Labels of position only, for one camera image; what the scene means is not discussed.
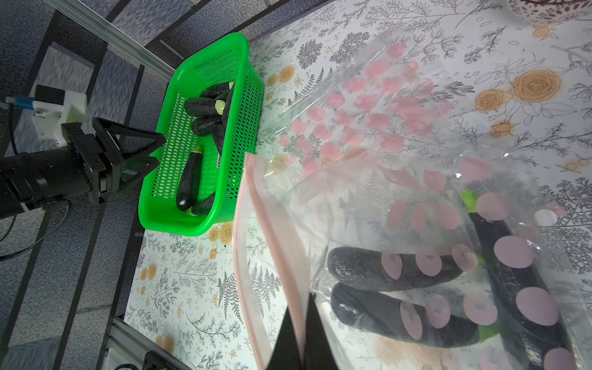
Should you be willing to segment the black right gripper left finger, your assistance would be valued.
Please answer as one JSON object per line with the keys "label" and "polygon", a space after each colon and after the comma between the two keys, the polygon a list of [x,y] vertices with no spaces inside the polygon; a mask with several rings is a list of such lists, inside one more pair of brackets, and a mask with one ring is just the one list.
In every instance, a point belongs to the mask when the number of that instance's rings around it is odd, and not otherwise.
{"label": "black right gripper left finger", "polygon": [[304,368],[291,315],[286,309],[267,370],[303,370]]}

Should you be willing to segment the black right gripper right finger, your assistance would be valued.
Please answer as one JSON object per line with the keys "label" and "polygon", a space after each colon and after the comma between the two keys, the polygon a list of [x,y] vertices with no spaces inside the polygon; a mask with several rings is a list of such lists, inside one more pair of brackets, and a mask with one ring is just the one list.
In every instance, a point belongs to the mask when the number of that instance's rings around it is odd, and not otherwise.
{"label": "black right gripper right finger", "polygon": [[322,320],[315,304],[315,296],[310,295],[306,319],[305,337],[306,370],[338,370],[331,352]]}

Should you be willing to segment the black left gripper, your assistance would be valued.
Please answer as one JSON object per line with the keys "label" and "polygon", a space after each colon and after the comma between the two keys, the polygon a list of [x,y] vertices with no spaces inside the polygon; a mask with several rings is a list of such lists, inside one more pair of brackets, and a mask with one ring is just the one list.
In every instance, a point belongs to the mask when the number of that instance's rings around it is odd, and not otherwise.
{"label": "black left gripper", "polygon": [[[148,157],[161,148],[163,134],[104,118],[92,119],[94,134],[80,123],[62,126],[66,146],[1,159],[1,214],[18,215],[63,200],[86,196],[95,205],[110,193],[125,194],[160,165]],[[120,159],[143,159],[113,165]]]}

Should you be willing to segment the long eggplant stem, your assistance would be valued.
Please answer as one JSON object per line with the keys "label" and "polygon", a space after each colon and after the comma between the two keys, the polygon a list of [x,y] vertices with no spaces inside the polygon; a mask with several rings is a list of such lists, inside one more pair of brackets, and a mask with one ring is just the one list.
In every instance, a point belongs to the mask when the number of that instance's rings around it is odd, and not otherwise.
{"label": "long eggplant stem", "polygon": [[496,325],[478,325],[452,315],[442,328],[429,321],[426,308],[382,293],[338,283],[331,292],[331,309],[342,324],[400,342],[434,348],[460,348],[499,334]]}

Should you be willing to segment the clear pink-dotted zip-top bag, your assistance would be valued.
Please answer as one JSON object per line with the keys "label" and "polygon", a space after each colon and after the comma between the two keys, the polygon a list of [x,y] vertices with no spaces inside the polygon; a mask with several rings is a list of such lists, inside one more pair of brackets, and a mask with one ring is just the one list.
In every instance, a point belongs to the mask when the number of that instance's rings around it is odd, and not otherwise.
{"label": "clear pink-dotted zip-top bag", "polygon": [[339,369],[524,369],[499,334],[460,348],[400,342],[342,324],[331,309],[338,247],[413,254],[428,276],[451,255],[462,274],[430,288],[379,292],[426,308],[442,328],[452,315],[499,328],[481,244],[461,194],[519,240],[497,257],[530,262],[556,301],[578,367],[591,367],[591,311],[568,289],[557,230],[565,214],[537,189],[518,155],[453,132],[456,104],[441,94],[441,66],[421,66],[411,35],[371,41],[316,89],[277,116],[296,130],[309,161],[247,154],[234,219],[234,277],[257,367],[267,369],[286,309],[305,366],[308,300],[314,295]]}

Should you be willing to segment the large eggplant front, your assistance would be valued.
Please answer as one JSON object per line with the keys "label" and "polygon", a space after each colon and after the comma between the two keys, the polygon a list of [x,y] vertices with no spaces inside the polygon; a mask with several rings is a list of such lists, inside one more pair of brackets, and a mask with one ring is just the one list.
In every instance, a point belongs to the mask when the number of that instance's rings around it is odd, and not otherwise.
{"label": "large eggplant front", "polygon": [[476,194],[465,190],[461,197],[481,244],[505,351],[524,369],[576,369],[558,305],[535,267],[513,267],[496,255],[496,247],[519,237],[504,221],[479,215]]}

